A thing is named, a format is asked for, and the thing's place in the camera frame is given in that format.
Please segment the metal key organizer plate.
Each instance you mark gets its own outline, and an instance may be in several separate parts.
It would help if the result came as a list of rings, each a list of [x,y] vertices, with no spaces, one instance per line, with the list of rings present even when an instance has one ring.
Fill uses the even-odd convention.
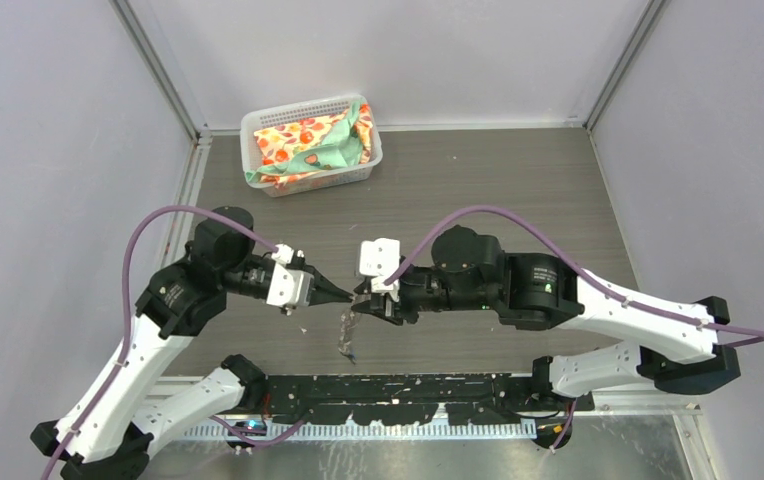
[[[340,316],[340,333],[337,342],[337,349],[340,355],[346,359],[349,354],[355,355],[353,343],[358,326],[362,321],[363,315],[355,312],[351,307],[342,311]]]

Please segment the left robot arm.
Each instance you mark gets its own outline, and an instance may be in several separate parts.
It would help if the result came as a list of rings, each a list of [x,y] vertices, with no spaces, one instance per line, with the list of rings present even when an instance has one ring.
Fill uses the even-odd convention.
[[[135,479],[167,443],[207,417],[251,414],[269,402],[267,376],[242,355],[157,405],[145,400],[167,367],[236,294],[290,314],[348,303],[352,296],[307,263],[304,253],[265,240],[240,207],[195,208],[200,217],[183,256],[155,272],[133,298],[122,279],[124,334],[114,354],[62,418],[38,424],[31,441],[47,471],[65,479]]]

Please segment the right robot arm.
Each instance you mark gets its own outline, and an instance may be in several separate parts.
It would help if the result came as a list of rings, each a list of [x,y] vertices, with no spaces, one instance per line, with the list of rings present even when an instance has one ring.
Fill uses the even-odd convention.
[[[361,243],[358,313],[394,325],[424,312],[491,311],[518,330],[579,330],[614,344],[532,365],[529,397],[542,410],[593,390],[648,382],[671,394],[711,393],[741,374],[736,350],[718,340],[724,300],[661,300],[576,272],[544,253],[508,253],[497,238],[456,225],[431,246],[428,267],[405,266],[397,240]]]

